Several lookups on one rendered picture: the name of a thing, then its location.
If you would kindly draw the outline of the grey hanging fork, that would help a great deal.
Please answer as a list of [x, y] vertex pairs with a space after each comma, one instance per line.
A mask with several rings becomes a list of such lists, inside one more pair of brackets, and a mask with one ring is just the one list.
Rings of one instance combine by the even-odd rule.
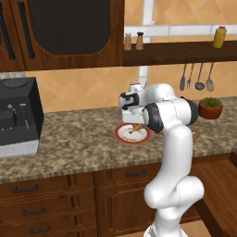
[[187, 81], [187, 89], [191, 88], [191, 78], [192, 78], [192, 75], [193, 75], [193, 68], [194, 68], [194, 63], [192, 63], [192, 65], [191, 65], [190, 76], [189, 76], [189, 79]]

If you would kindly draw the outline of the brown shaker white cap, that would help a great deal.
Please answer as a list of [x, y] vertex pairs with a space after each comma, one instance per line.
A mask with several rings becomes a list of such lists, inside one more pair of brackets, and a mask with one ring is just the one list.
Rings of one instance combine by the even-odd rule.
[[125, 41], [124, 41], [124, 50], [130, 51], [131, 50], [131, 33], [125, 33]]

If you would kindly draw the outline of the red rimmed white plate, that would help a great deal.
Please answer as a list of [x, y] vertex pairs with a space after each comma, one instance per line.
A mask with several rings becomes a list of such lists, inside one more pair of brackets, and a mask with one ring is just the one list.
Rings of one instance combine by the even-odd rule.
[[114, 135], [115, 138], [122, 143], [138, 145], [150, 140], [151, 131], [145, 126], [135, 131], [132, 124], [122, 123], [115, 128]]

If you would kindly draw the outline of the wood cupboard door mesh panel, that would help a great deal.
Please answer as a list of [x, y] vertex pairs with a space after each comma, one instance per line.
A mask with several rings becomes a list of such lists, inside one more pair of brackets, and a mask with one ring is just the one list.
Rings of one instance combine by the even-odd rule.
[[[18, 2], [24, 2], [29, 58]], [[10, 0], [27, 70], [87, 69], [123, 64], [125, 0]]]

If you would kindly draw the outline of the grey hanging spatula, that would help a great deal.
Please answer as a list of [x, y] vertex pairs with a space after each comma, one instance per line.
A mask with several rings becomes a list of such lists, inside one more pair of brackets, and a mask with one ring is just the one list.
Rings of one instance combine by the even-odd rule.
[[184, 88], [185, 88], [186, 67], [187, 67], [187, 64], [185, 64], [184, 67], [183, 67], [183, 73], [182, 73], [181, 80], [180, 80], [180, 91], [184, 91]]

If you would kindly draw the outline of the brown shaker black cap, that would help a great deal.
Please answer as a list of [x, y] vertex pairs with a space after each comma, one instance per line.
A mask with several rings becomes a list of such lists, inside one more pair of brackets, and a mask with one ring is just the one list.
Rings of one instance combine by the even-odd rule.
[[137, 32], [137, 42], [135, 46], [136, 50], [143, 50], [143, 32]]

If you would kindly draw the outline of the black coffee machine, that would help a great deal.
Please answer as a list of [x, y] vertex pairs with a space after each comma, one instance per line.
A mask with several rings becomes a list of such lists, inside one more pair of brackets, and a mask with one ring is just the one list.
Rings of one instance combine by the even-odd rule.
[[44, 112], [37, 80], [0, 81], [0, 158], [37, 153]]

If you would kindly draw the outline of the grey hanging ladle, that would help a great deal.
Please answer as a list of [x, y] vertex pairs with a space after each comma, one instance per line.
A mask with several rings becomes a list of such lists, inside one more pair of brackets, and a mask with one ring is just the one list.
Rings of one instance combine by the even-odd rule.
[[[204, 65], [204, 64], [201, 64], [201, 65], [200, 65], [200, 70], [199, 70], [198, 77], [201, 77], [203, 65]], [[194, 87], [195, 87], [196, 90], [201, 91], [201, 90], [203, 90], [203, 89], [205, 88], [205, 85], [204, 85], [202, 82], [200, 82], [200, 80], [197, 80], [197, 82], [195, 83]]]

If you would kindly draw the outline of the brown chicken drumstick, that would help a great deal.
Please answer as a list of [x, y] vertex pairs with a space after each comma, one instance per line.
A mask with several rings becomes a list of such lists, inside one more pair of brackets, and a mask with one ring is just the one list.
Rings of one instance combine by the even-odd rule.
[[136, 124], [134, 124], [134, 125], [132, 126], [132, 130], [129, 131], [129, 133], [132, 134], [134, 131], [140, 130], [141, 127], [142, 127], [142, 124], [136, 123]]

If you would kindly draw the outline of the dark wooden wall shelf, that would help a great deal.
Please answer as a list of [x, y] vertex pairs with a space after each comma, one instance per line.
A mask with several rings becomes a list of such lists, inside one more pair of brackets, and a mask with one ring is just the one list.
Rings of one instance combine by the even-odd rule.
[[206, 62], [237, 61], [237, 41], [225, 41], [221, 48], [212, 42], [144, 44], [123, 53], [123, 66], [153, 66]]

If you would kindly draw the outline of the grey hanging slotted turner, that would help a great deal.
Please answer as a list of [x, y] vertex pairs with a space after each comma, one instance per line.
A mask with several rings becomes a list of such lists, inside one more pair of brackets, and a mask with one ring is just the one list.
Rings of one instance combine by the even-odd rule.
[[210, 79], [210, 78], [207, 78], [207, 80], [206, 80], [206, 89], [209, 91], [209, 92], [212, 92], [213, 90], [214, 90], [214, 83], [213, 83], [213, 81]]

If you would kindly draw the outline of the yellow bottle red cap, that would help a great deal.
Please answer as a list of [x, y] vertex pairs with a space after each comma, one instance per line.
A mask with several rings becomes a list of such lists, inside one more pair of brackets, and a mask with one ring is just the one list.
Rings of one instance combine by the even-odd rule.
[[214, 48], [221, 48], [222, 47], [224, 40], [225, 40], [226, 32], [227, 32], [227, 30], [224, 26], [219, 26], [216, 29], [214, 41], [213, 41]]

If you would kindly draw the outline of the dark wood cupboard door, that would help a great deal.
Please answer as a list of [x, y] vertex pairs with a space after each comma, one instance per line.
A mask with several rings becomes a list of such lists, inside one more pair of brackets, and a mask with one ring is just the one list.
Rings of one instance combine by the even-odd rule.
[[11, 42], [15, 60], [10, 60], [6, 50], [6, 43], [0, 26], [0, 72], [24, 71], [25, 65], [19, 43], [19, 36], [9, 0], [0, 0], [0, 11], [3, 11], [6, 28]]

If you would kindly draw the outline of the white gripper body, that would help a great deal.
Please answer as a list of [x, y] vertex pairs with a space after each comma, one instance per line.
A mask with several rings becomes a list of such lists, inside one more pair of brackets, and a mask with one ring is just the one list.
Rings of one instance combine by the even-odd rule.
[[130, 124], [144, 124], [143, 108], [142, 107], [123, 107], [122, 108], [122, 121]]

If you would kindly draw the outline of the brown wooden cutting board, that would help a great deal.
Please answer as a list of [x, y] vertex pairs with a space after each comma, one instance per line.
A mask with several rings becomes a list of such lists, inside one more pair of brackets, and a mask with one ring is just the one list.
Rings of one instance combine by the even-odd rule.
[[200, 131], [194, 125], [189, 125], [189, 128], [193, 135], [193, 141], [195, 141], [200, 136]]

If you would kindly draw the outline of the wooden drawer front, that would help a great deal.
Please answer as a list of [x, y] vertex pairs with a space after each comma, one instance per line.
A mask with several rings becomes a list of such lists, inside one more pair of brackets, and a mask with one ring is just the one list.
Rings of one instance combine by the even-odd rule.
[[[50, 231], [29, 234], [30, 228], [43, 229], [50, 226]], [[20, 224], [12, 224], [0, 228], [1, 237], [52, 237], [62, 231], [74, 231], [76, 229], [90, 228], [96, 226], [96, 217], [93, 210], [73, 213], [70, 215], [56, 216], [53, 218], [27, 220]]]
[[[36, 215], [22, 216], [22, 209], [27, 211], [37, 210], [44, 206], [44, 212]], [[24, 219], [42, 215], [55, 214], [70, 211], [75, 208], [89, 210], [95, 207], [94, 191], [65, 193], [43, 198], [27, 198], [16, 202], [5, 202], [0, 204], [0, 221]]]
[[[146, 168], [146, 175], [136, 177], [126, 177], [126, 170], [130, 172], [142, 171]], [[154, 177], [159, 171], [160, 163], [143, 164], [139, 166], [113, 168], [110, 170], [110, 177], [112, 181], [133, 181], [138, 179], [149, 179]]]
[[[13, 193], [13, 188], [19, 189], [38, 185], [37, 191], [27, 193]], [[87, 190], [94, 187], [93, 173], [81, 173], [54, 178], [44, 178], [31, 181], [19, 181], [6, 184], [0, 184], [0, 199], [23, 197], [40, 193], [64, 192], [67, 190]]]

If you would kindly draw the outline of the wooden base cupboard door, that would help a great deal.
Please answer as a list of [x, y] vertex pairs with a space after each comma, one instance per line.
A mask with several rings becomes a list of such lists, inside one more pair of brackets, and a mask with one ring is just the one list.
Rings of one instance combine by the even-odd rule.
[[100, 237], [145, 231], [156, 212], [143, 198], [148, 181], [122, 183], [97, 188], [98, 228]]

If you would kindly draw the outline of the green plant in red pot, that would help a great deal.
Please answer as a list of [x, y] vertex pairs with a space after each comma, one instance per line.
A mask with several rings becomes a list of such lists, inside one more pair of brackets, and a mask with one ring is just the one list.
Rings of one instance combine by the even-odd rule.
[[198, 114], [204, 119], [218, 119], [222, 112], [223, 105], [218, 98], [205, 97], [198, 105]]

